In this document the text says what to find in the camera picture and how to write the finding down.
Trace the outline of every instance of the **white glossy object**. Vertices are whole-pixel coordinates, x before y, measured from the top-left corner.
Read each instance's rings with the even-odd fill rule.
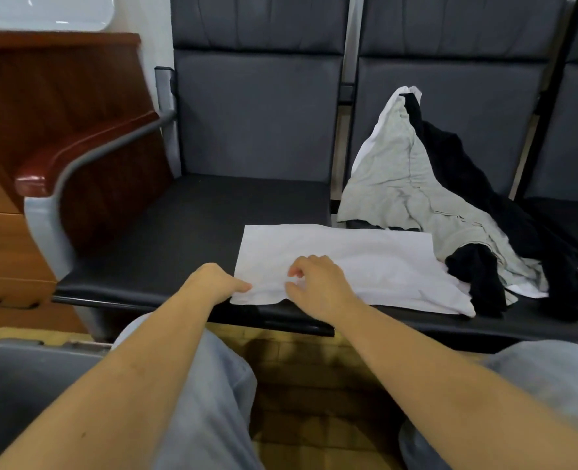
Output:
[[[114,0],[0,0],[0,30],[101,31]]]

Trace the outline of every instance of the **leg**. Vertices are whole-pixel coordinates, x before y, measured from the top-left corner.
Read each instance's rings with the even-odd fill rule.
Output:
[[[129,324],[113,347],[148,316]],[[248,434],[255,391],[250,366],[205,330],[153,468],[262,469]]]
[[[565,341],[523,341],[489,356],[483,365],[578,427],[578,345]],[[407,420],[399,436],[409,470],[450,467]]]

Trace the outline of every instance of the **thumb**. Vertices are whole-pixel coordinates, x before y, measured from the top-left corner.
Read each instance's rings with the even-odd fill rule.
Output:
[[[304,306],[307,304],[307,293],[304,292],[304,289],[293,282],[285,282],[285,291],[289,300],[304,310]]]
[[[234,290],[238,293],[246,293],[252,288],[252,284],[244,282],[243,280],[235,279],[235,281]]]

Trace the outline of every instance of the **gray metal frame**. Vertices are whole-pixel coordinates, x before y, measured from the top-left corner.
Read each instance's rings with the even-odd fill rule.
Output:
[[[174,177],[181,176],[180,153],[178,148],[175,98],[171,92],[170,79],[173,71],[157,70],[157,90],[159,92],[159,119],[144,125],[133,132],[109,141],[92,149],[80,158],[72,161],[58,176],[54,192],[47,198],[25,198],[24,214],[27,226],[34,242],[41,251],[45,261],[50,266],[54,276],[60,280],[73,268],[76,262],[76,252],[65,234],[60,216],[60,200],[67,180],[79,168],[94,162],[98,158],[120,149],[129,143],[161,128],[166,147],[166,155]],[[108,337],[108,327],[102,314],[95,308],[75,307],[76,313],[87,330],[96,341],[104,341]]]

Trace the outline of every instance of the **chair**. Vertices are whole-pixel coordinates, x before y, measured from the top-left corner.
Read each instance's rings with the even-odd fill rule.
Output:
[[[523,206],[578,247],[578,28],[567,53],[554,109],[522,185]]]
[[[389,96],[415,85],[423,117],[457,133],[506,196],[567,7],[566,0],[365,0],[346,175]],[[532,299],[520,298],[503,319],[378,308],[459,350],[493,353],[525,339],[578,343],[578,322],[544,316]]]
[[[157,70],[159,115],[98,126],[20,170],[31,233],[60,279],[53,300],[76,306],[93,336],[112,339],[105,315],[157,308],[204,262],[233,273],[245,224],[330,225],[348,4],[172,0],[175,72]],[[158,128],[173,182],[117,240],[77,258],[60,221],[66,182]],[[111,174],[115,197],[118,181],[144,188]],[[333,332],[287,303],[223,304],[211,320]]]

